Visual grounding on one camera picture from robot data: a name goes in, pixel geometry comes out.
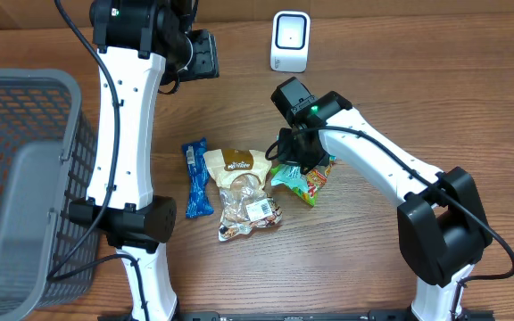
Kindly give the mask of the beige brown snack bag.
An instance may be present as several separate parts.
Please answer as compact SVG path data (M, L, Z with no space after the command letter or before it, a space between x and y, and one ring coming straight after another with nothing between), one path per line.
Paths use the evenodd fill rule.
M272 162L264 152L218 149L205 152L203 158L210 177L220 189L220 241L279 223L282 209L265 191Z

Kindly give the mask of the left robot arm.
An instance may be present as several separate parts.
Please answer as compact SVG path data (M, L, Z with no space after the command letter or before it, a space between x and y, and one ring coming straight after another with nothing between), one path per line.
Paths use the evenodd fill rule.
M93 36L84 47L100 70L101 107L95 165L70 221L102 232L127 273L132 320L174 320L166 244L174 199L153 191L151 146L159 95L184 81L216 78L216 41L194 29L195 1L103 0L91 4Z

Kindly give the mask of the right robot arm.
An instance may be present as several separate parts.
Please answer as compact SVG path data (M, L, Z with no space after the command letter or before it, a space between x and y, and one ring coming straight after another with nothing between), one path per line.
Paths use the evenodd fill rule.
M397 209L399 248L417 276L417 294L404 320L491 320L490 311L460 305L468 277L493 240L472 176L411 156L378 133L340 94L318 98L297 78L271 96L288 123L279 132L277 159L303 174L331 156L346 162Z

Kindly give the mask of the teal tissue wipes pack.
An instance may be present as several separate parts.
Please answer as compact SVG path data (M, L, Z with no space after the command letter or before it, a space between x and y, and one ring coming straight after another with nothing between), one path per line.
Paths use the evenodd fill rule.
M298 166L279 164L271 170L271 174L273 175L270 182L272 186L285 185L289 189L308 190L307 178Z

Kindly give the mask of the blue snack wrapper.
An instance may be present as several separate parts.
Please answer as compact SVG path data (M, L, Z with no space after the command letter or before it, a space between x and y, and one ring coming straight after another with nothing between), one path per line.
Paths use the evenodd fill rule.
M210 174L203 155L207 152L207 140L182 145L182 152L187 161L187 173L190 178L190 190L186 218L209 216L214 212L206 194Z

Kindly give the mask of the green Haribo candy bag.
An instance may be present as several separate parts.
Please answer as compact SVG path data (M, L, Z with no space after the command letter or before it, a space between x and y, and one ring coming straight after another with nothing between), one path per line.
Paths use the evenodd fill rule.
M297 196L299 196L303 201L305 201L308 205L310 205L312 207L314 207L316 205L320 189L328 181L328 176L331 173L331 170L336 162L336 157L330 156L328 160L329 160L328 165L326 165L326 166L318 165L305 175L307 178L307 181L308 181L308 190L307 191L302 191L297 188L290 189Z

